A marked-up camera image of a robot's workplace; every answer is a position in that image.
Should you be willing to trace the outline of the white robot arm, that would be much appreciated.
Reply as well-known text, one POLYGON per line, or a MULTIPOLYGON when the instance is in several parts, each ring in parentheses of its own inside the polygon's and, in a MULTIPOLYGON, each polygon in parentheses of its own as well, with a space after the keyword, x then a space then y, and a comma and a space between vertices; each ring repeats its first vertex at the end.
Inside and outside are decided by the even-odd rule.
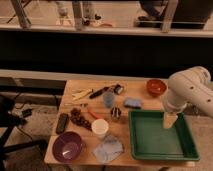
POLYGON ((162 104, 163 127, 171 128, 187 103, 197 106, 213 118, 213 90, 210 72, 201 66, 192 67, 172 74, 168 79, 168 90, 162 104))

